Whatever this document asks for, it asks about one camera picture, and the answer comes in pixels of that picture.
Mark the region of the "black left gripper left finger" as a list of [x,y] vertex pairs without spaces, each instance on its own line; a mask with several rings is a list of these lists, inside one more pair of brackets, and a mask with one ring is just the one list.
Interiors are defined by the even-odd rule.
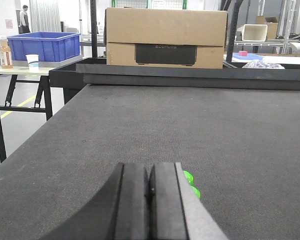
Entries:
[[43,240],[146,240],[148,175],[142,163],[118,163],[100,190]]

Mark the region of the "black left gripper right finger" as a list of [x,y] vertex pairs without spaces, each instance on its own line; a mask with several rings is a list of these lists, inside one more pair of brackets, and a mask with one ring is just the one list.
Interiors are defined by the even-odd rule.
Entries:
[[156,163],[150,173],[150,239],[226,240],[187,181],[179,162]]

